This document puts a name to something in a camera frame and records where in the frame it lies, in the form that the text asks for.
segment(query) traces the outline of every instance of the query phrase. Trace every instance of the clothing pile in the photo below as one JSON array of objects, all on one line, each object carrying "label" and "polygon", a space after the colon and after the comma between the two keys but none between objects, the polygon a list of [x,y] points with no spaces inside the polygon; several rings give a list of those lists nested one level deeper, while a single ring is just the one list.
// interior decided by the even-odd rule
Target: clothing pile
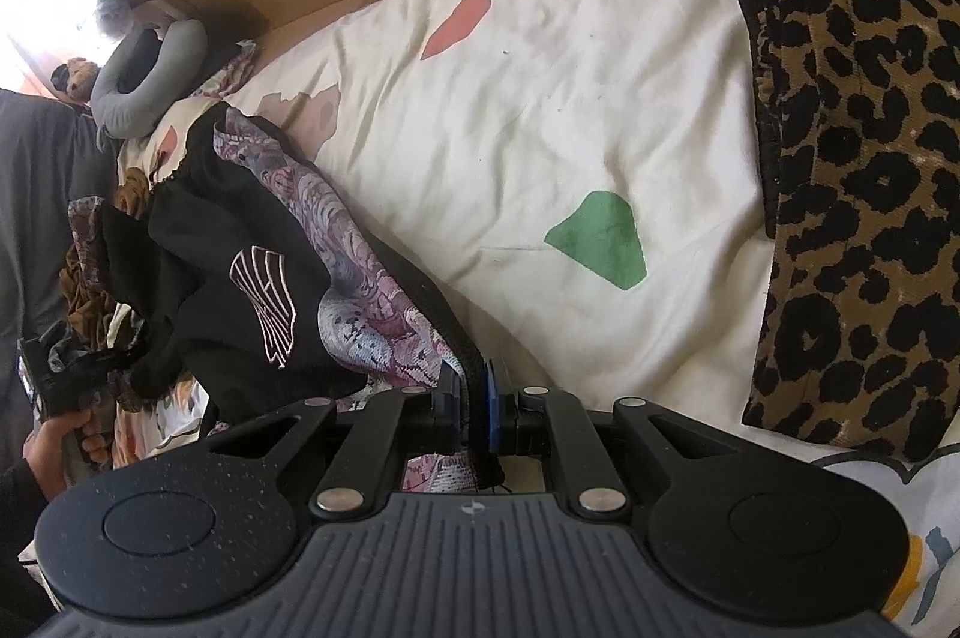
[{"label": "clothing pile", "polygon": [[[210,396],[204,430],[323,395],[356,408],[381,389],[462,384],[464,443],[483,451],[484,366],[439,290],[366,235],[282,133],[225,103],[190,128],[178,171],[138,221],[102,198],[70,222],[85,288],[131,306],[142,352],[113,372],[124,405],[188,371]],[[490,456],[414,463],[411,488],[486,488]]]},{"label": "clothing pile", "polygon": [[[127,170],[124,184],[113,192],[113,206],[137,220],[146,217],[150,211],[150,184],[141,170],[135,167]],[[66,299],[67,321],[73,331],[90,350],[102,351],[107,347],[107,329],[116,302],[109,294],[88,288],[75,245],[67,251],[66,266],[59,274],[59,282]]]}]

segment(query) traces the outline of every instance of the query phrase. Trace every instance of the leopard print fabric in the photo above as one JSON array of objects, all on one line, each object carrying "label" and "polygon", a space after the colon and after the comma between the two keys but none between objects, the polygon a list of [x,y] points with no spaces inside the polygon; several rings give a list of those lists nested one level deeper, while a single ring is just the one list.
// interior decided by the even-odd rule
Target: leopard print fabric
[{"label": "leopard print fabric", "polygon": [[960,391],[960,0],[757,6],[779,163],[744,422],[923,459]]}]

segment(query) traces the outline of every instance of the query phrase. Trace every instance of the ribbed plastic surface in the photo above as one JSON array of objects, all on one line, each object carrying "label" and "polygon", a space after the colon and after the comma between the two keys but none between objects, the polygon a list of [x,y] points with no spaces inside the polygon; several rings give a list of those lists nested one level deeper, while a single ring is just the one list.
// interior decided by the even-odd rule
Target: ribbed plastic surface
[{"label": "ribbed plastic surface", "polygon": [[393,495],[371,519],[320,528],[272,589],[187,624],[71,612],[53,638],[895,638],[880,616],[785,630],[688,601],[623,528],[566,516],[550,495]]}]

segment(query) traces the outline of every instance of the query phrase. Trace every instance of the pink shape print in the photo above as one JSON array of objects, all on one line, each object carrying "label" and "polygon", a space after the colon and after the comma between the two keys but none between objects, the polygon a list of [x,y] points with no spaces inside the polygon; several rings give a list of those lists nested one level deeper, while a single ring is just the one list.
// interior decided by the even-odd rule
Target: pink shape print
[{"label": "pink shape print", "polygon": [[168,128],[167,133],[163,136],[163,140],[160,142],[160,145],[157,146],[157,161],[154,164],[155,169],[160,169],[168,160],[170,160],[171,155],[174,155],[174,150],[176,150],[176,143],[179,142],[179,138],[176,136],[176,130],[173,126]]},{"label": "pink shape print", "polygon": [[296,150],[313,160],[323,143],[336,133],[339,109],[340,86],[333,83],[313,96],[298,93],[293,99],[284,99],[280,93],[268,93],[260,100],[256,114],[282,128]]},{"label": "pink shape print", "polygon": [[450,13],[450,17],[440,23],[437,30],[430,35],[429,40],[426,40],[421,61],[443,53],[448,47],[469,37],[477,24],[483,20],[492,3],[491,0],[460,0]]}]

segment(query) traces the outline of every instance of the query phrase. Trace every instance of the gray neck pillow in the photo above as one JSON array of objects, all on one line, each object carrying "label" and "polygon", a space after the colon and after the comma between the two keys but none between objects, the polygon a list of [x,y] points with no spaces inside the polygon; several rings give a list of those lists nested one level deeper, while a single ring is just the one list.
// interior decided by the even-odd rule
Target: gray neck pillow
[{"label": "gray neck pillow", "polygon": [[118,86],[133,60],[141,32],[143,27],[138,26],[124,37],[93,83],[90,112],[99,127],[98,141],[104,134],[114,139],[133,139],[154,131],[203,64],[203,23],[178,20],[167,29],[157,63],[143,82],[130,93],[120,93]]}]

